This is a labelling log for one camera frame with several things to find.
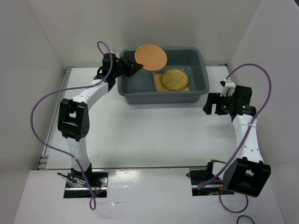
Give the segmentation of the orange round woven coaster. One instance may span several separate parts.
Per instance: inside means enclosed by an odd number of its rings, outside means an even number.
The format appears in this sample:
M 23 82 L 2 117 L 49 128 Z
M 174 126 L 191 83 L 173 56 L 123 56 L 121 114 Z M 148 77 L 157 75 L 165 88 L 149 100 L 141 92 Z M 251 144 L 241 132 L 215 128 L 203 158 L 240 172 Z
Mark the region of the orange round woven coaster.
M 159 46 L 145 44 L 135 51 L 135 60 L 138 64 L 142 64 L 144 69 L 157 71 L 166 66 L 168 58 L 166 52 Z

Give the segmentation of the square bamboo mat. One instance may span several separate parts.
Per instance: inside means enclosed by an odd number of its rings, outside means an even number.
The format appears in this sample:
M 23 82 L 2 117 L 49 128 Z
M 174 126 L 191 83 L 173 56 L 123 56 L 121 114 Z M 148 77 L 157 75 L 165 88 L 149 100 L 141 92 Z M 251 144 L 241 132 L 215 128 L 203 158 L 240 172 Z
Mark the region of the square bamboo mat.
M 155 90 L 156 91 L 170 91 L 162 86 L 162 83 L 160 80 L 162 74 L 163 73 L 154 73 L 154 72 L 152 73 Z

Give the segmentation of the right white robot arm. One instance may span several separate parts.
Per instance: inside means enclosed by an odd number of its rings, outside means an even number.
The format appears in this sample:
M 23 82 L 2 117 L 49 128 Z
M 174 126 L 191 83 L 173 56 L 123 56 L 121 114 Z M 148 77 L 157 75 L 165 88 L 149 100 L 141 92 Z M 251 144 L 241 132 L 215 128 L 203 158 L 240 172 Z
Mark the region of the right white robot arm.
M 229 115 L 236 134 L 238 152 L 225 169 L 222 184 L 227 191 L 258 197 L 266 184 L 271 168 L 260 154 L 256 133 L 256 108 L 250 106 L 252 90 L 249 87 L 221 82 L 220 93 L 209 93 L 203 111 L 210 115 Z

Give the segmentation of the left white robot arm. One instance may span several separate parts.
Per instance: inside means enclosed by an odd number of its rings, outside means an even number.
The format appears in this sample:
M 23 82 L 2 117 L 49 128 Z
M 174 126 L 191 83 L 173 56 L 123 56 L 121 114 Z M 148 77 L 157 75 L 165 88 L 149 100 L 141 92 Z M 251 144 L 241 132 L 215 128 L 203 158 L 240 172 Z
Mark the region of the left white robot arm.
M 90 129 L 89 109 L 115 85 L 120 76 L 131 77 L 143 65 L 116 54 L 106 53 L 91 87 L 77 96 L 60 102 L 57 128 L 72 154 L 71 178 L 86 187 L 93 182 L 92 164 L 87 155 L 86 135 Z

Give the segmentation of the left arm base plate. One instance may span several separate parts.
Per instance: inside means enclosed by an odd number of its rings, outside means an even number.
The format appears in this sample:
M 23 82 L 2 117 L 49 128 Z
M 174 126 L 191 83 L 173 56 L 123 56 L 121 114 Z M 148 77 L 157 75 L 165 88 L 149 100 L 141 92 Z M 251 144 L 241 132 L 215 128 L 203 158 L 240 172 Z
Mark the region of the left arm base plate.
M 71 171 L 67 175 L 64 188 L 64 198 L 91 198 L 91 193 L 84 180 L 72 177 Z M 89 181 L 92 192 L 96 198 L 107 197 L 108 172 L 93 170 L 92 179 Z

